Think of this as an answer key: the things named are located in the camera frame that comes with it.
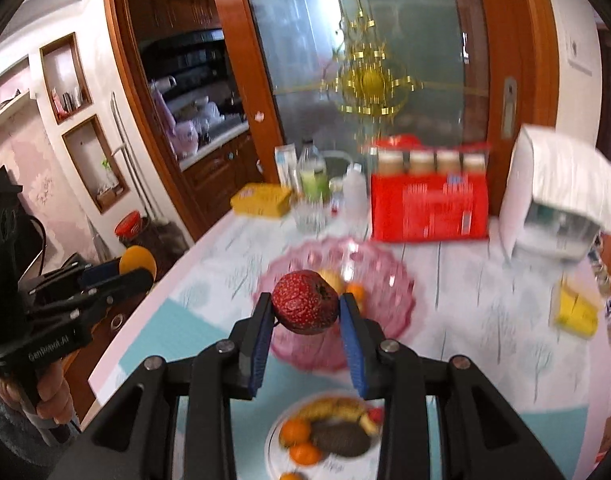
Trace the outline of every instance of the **glass door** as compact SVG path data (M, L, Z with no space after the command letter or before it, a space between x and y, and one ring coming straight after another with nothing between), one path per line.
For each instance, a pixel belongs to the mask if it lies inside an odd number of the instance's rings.
M249 1L285 141L297 149L313 138L359 156L379 133L433 146L485 140L481 0ZM469 50L475 43L483 48Z
M550 0L216 0L250 130L361 158L375 135L487 141L497 214L516 135L554 126L559 53Z

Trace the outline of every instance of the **kiwi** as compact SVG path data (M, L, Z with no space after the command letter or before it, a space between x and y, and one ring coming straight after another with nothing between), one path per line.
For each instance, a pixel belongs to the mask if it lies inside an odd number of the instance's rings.
M372 444L358 423L347 421L313 426L311 439L321 451L346 458L361 456Z

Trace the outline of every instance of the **white plate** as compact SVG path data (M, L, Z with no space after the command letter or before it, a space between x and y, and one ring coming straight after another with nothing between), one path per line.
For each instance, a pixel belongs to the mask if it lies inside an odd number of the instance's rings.
M302 473L307 480L375 480L377 478L381 449L380 438L376 439L377 441L365 454L357 458L343 458L330 454L326 459L311 466L302 466L293 462L288 450L279 444L278 434L283 423L306 404L324 397L356 397L358 400L365 402L351 390L332 390L307 397L291 405L272 425L266 438L265 462L271 480L278 480L283 473L291 472ZM368 406L381 405L375 402L365 403Z

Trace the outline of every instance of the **pink glass bowl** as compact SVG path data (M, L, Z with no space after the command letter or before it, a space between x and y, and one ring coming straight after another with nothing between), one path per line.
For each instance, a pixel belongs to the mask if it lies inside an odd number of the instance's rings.
M364 316L377 321L388 338L398 338L410 325L415 306L414 281L405 265L371 242L352 238L311 240L275 259L258 279L254 304L262 292L272 292L284 274L294 270L330 269L346 282L365 288ZM272 334L272 352L300 370L335 371L347 367L338 322L316 335L299 335L278 325Z

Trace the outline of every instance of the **kitchen counter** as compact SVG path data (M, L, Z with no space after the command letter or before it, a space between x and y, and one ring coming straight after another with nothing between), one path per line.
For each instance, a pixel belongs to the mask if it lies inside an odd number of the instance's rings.
M339 218L319 237L348 235L366 239L367 222L349 226ZM172 361L227 337L237 319L249 316L258 277L308 238L313 237L300 234L291 216L269 220L226 215L161 280L103 355L90 377L98 402L105 404L147 356ZM566 477L586 478L611 415L611 339L604 318L599 317L599 330L589 341L551 328L551 285L560 279L559 270L537 272L518 261L505 262L494 221L489 243L383 247L415 280L416 307L400 341L435 359L469 355ZM575 275L593 283L587 260ZM339 388L350 388L341 372L312 375L271 355L259 396L252 403L233 403L240 477L268 478L263 443L288 406L314 390ZM181 446L184 432L181 423L176 433ZM173 477L180 478L180 467L175 469ZM432 478L438 479L440 465L435 463L432 470Z
M202 158L205 158L207 155L212 153L214 150L217 150L218 148L223 146L226 142L229 142L230 140L234 139L235 137L240 136L240 134L247 132L249 129L250 129L250 126L248 124L248 121L245 121L244 123L233 126L231 129L227 130L226 132L220 134L218 137L214 138L209 144L206 144L205 146L202 146L201 148L199 148L198 152L196 152L194 155L188 156L188 158L184 158L182 161L178 163L178 166L181 168L181 171L187 170L189 167L197 163L199 160L201 160Z

